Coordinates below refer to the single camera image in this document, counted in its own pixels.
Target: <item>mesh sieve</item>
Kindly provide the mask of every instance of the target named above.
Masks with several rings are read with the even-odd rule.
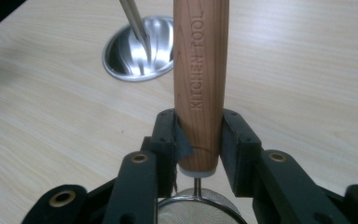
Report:
[[[237,207],[223,195],[200,187],[185,189],[158,203],[158,223],[238,224],[246,223]]]

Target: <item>metal rod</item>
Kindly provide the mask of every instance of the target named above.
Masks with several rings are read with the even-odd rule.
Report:
[[[127,20],[129,20],[131,29],[135,33],[136,38],[144,46],[147,60],[151,59],[150,37],[147,34],[144,23],[142,22],[141,15],[139,14],[138,7],[134,0],[120,0],[120,4],[126,13]]]
[[[201,197],[201,178],[194,178],[194,195]]]

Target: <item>stainless steel bowl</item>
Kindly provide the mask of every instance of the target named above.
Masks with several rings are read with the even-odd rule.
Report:
[[[103,66],[113,77],[132,82],[145,81],[173,68],[173,19],[146,17],[143,23],[150,40],[150,59],[128,25],[114,35],[103,50]]]

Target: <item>table surface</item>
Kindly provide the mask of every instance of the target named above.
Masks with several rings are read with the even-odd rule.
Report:
[[[138,2],[142,16],[172,15],[172,1]],[[117,176],[173,107],[172,71],[141,83],[105,72],[104,45],[126,24],[107,0],[28,0],[0,23],[0,223],[20,223],[59,185]],[[358,184],[358,1],[231,1],[225,108],[318,185]],[[221,165],[203,186],[255,223]]]

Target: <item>wooden handle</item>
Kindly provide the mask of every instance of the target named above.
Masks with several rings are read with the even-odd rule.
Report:
[[[217,166],[227,67],[229,0],[174,0],[175,111],[194,155],[190,172]]]

